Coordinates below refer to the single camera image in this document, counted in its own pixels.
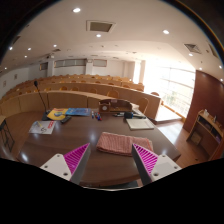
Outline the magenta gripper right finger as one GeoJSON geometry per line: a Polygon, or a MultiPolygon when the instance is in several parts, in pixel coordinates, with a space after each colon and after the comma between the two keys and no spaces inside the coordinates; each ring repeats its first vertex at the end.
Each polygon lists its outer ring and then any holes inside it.
{"type": "Polygon", "coordinates": [[[137,144],[132,145],[132,156],[143,185],[155,182],[180,170],[180,167],[167,155],[157,155],[137,144]]]}

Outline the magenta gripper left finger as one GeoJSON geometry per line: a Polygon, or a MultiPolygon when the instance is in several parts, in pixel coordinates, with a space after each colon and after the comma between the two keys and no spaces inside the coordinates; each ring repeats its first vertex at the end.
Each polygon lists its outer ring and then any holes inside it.
{"type": "Polygon", "coordinates": [[[41,166],[41,169],[79,184],[90,153],[90,144],[87,143],[66,154],[55,154],[41,166]]]}

